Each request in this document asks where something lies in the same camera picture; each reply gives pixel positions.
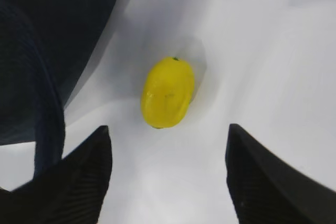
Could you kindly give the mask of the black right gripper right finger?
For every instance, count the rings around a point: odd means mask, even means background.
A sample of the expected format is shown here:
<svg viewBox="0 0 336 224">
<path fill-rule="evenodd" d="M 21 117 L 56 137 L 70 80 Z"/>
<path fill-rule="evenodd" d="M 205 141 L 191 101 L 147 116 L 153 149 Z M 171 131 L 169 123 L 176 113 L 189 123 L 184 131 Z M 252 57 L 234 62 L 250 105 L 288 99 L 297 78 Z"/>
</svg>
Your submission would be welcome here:
<svg viewBox="0 0 336 224">
<path fill-rule="evenodd" d="M 239 223 L 335 223 L 335 192 L 300 173 L 231 124 L 227 186 Z"/>
</svg>

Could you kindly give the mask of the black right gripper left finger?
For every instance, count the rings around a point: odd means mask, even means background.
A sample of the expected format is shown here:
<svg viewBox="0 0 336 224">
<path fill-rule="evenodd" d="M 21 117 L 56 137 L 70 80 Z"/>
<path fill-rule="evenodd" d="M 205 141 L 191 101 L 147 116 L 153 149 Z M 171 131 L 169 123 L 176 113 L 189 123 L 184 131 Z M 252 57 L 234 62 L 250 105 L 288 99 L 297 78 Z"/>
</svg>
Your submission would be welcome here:
<svg viewBox="0 0 336 224">
<path fill-rule="evenodd" d="M 111 172 L 111 139 L 102 125 L 48 171 L 2 189 L 1 223 L 98 223 Z"/>
</svg>

